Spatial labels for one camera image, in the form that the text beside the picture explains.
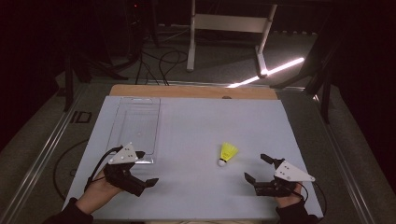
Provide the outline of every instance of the shuttlecock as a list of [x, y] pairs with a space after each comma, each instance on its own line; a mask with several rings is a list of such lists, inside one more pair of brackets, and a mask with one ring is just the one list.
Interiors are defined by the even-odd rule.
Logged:
[[221, 146], [219, 166], [224, 166], [227, 161], [232, 158], [238, 151], [238, 148], [231, 145], [230, 143], [223, 143]]

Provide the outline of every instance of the hand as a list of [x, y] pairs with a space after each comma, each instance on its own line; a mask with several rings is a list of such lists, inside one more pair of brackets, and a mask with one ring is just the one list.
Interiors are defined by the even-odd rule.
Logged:
[[[301, 194], [301, 188], [302, 185], [301, 183], [297, 183], [296, 188], [294, 189], [294, 192]], [[301, 198], [298, 195], [295, 194], [291, 194], [288, 197], [275, 197], [275, 200], [277, 202], [277, 207], [278, 208], [284, 208], [287, 207], [289, 205], [295, 204], [295, 203], [299, 203]]]
[[76, 206], [83, 213], [89, 215], [107, 204], [120, 192], [122, 192], [122, 189], [114, 187], [106, 181], [105, 173], [102, 170], [91, 182], [81, 198], [77, 200]]

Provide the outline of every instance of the table surface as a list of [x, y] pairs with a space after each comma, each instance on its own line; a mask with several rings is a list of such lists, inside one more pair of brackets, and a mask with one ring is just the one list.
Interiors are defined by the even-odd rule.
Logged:
[[[137, 164], [131, 170], [142, 180], [160, 180], [139, 198], [127, 192], [117, 195], [93, 214], [95, 218], [276, 219], [274, 200], [257, 197], [244, 172], [258, 181], [273, 179], [274, 167], [260, 159], [261, 153], [285, 158], [306, 170], [286, 112], [273, 90], [116, 85], [105, 99], [68, 198], [82, 194], [87, 177], [106, 150], [103, 147], [120, 99], [125, 96], [161, 97], [156, 161]], [[233, 99], [221, 99], [223, 96]], [[224, 141], [240, 151], [225, 167], [219, 167]], [[309, 191], [308, 212], [321, 217], [312, 185], [305, 186]]]

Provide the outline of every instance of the bright light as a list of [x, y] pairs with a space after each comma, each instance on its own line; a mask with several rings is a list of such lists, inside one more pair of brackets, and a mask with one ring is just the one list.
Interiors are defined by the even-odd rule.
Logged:
[[[298, 63], [302, 63], [303, 61], [304, 61], [304, 58], [296, 59], [296, 60], [291, 61], [289, 63], [282, 64], [279, 67], [276, 67], [276, 68], [274, 68], [274, 69], [272, 69], [270, 71], [262, 71], [262, 75], [268, 75], [269, 76], [269, 75], [271, 75], [273, 73], [277, 73], [279, 71], [282, 71], [282, 70], [284, 70], [284, 69], [286, 69], [288, 67], [292, 67], [292, 66], [294, 66], [294, 65], [296, 65]], [[235, 88], [235, 87], [238, 87], [238, 86], [246, 85], [246, 84], [248, 84], [250, 82], [254, 82], [256, 80], [259, 80], [259, 77], [257, 77], [257, 76], [251, 77], [250, 79], [247, 79], [247, 80], [245, 80], [243, 82], [231, 84], [227, 88]]]

